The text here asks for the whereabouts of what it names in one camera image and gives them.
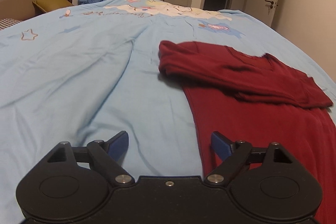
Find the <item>light blue cartoon duvet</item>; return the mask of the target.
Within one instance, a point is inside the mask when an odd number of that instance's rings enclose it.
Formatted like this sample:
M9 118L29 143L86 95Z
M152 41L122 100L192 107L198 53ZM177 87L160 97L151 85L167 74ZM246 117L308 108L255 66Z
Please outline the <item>light blue cartoon duvet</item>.
M20 223L20 180L60 141L83 146L125 130L133 176L201 175L197 133L181 87L160 76L159 43L200 41L269 53L335 83L307 54L241 11L159 0L58 9L1 31L1 223Z

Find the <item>dark red knit garment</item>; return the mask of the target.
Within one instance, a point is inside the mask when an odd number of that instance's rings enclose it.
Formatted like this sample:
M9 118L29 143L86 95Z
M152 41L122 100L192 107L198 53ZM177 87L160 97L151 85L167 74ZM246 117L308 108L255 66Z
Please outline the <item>dark red knit garment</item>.
M322 186L321 223L335 223L335 124L332 100L302 71L276 57L248 56L202 42L159 44L159 71L178 81L193 114L204 174L220 164L215 131L232 141L282 144Z

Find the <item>olive green cushion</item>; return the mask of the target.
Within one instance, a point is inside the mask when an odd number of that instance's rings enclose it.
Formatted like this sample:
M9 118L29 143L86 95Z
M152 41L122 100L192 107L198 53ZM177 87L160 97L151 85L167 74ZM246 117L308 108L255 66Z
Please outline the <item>olive green cushion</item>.
M41 14L73 6L67 0L34 0L32 3Z

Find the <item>black white checkered pillow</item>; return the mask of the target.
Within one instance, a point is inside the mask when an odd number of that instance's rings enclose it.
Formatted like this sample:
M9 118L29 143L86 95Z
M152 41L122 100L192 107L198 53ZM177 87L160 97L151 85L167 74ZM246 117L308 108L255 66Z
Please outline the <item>black white checkered pillow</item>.
M9 28L11 26L14 26L18 23L22 22L21 20L11 19L11 18L5 18L0 20L0 30L4 30L6 28Z

